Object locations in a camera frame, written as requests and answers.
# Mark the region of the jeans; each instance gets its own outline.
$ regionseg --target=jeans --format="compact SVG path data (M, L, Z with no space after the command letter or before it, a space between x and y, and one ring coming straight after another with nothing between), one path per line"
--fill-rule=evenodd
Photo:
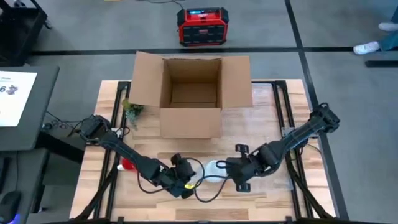
M391 18L391 22L398 24L398 7ZM390 50L398 46L398 31L391 32L379 41L381 50Z

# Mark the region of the red portable speaker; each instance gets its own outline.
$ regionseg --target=red portable speaker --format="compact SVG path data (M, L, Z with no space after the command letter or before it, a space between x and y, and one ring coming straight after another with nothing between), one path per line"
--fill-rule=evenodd
M183 46L221 45L226 42L228 11L221 8L181 9L177 13Z

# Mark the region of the box flap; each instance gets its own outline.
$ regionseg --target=box flap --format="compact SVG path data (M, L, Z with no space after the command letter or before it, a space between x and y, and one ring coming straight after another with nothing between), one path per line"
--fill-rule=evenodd
M137 52L132 74L130 103L160 106L164 60L161 56Z
M164 138L219 138L221 108L161 108L160 133Z
M249 56L223 57L221 102L223 108L252 107Z

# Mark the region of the black desk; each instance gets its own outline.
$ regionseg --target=black desk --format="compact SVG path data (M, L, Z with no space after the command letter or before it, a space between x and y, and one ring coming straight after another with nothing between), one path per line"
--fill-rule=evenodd
M81 162L84 152L40 131L58 77L58 67L13 67L0 70L37 73L18 127L0 128L0 156L11 158L1 196L15 189L22 192L19 214L20 223L25 223L29 213L37 212L40 205L44 191L42 179L50 152L75 162Z

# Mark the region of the black mouse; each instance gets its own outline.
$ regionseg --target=black mouse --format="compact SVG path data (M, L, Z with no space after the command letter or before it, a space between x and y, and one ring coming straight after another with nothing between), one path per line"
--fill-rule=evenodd
M17 215L21 193L19 191L8 192L0 202L0 223L11 222Z

